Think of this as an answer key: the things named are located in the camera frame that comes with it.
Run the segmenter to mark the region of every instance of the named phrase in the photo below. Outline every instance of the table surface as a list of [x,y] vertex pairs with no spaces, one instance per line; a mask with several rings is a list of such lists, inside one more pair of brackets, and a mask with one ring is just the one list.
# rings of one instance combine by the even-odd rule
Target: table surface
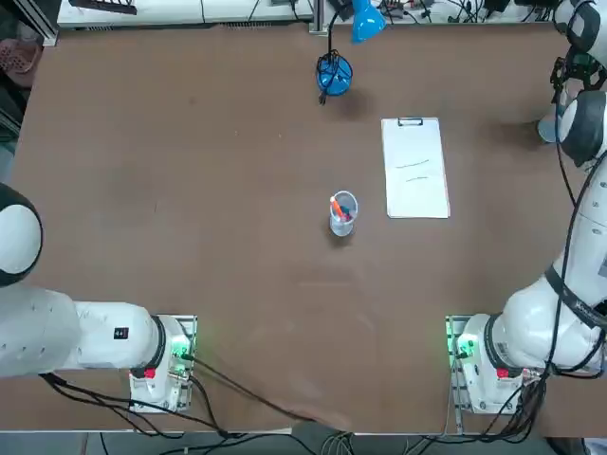
[[[546,26],[388,29],[356,47],[336,35],[354,85],[324,107],[326,41],[304,26],[63,35],[40,64],[11,181],[46,227],[28,282],[197,314],[199,355],[334,427],[439,432],[445,316],[500,311],[565,236],[571,207],[533,120],[566,44]],[[405,116],[440,118],[448,220],[386,216],[380,120]],[[346,244],[327,231],[339,189],[360,203]],[[65,377],[128,394],[125,372]],[[292,424],[207,382],[226,427]],[[540,431],[606,436],[603,388],[550,380]],[[36,377],[3,380],[0,397],[1,429],[126,428]]]

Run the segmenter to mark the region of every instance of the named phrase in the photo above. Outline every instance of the paper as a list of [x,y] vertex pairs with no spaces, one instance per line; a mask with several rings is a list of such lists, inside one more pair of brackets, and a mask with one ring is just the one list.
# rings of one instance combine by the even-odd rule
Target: paper
[[381,121],[390,218],[449,218],[438,118]]

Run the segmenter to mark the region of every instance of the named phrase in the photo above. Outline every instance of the blue lamp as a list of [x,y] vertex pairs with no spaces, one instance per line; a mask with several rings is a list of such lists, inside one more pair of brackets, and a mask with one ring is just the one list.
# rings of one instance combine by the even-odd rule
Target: blue lamp
[[352,0],[335,11],[329,23],[329,50],[321,56],[316,64],[316,84],[321,89],[319,103],[324,104],[326,97],[338,97],[348,91],[352,84],[352,66],[332,46],[332,32],[340,12],[352,5],[354,22],[352,24],[352,42],[359,44],[377,35],[386,27],[386,20],[381,12],[371,5],[371,0]]

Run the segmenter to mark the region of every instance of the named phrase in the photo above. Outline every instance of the lamp arm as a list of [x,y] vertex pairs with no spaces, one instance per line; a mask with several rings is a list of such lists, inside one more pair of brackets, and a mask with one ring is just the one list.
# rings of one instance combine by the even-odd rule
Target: lamp arm
[[329,39],[327,40],[329,43],[329,51],[328,51],[328,55],[331,55],[331,51],[333,50],[333,26],[335,25],[335,21],[337,21],[338,16],[340,15],[340,13],[348,8],[352,6],[352,2],[346,2],[343,5],[341,5],[339,8],[336,9],[335,14],[333,14],[333,18],[331,19],[331,22],[329,22],[329,28],[327,30],[328,34],[329,34]]

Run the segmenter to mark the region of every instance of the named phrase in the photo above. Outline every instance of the clear cup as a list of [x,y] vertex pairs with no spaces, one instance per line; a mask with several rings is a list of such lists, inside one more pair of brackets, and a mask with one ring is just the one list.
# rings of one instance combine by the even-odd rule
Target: clear cup
[[354,229],[354,220],[359,215],[359,202],[350,191],[338,191],[333,197],[340,205],[344,217],[341,218],[336,213],[333,203],[329,203],[329,226],[335,235],[345,237],[352,233],[352,229]]

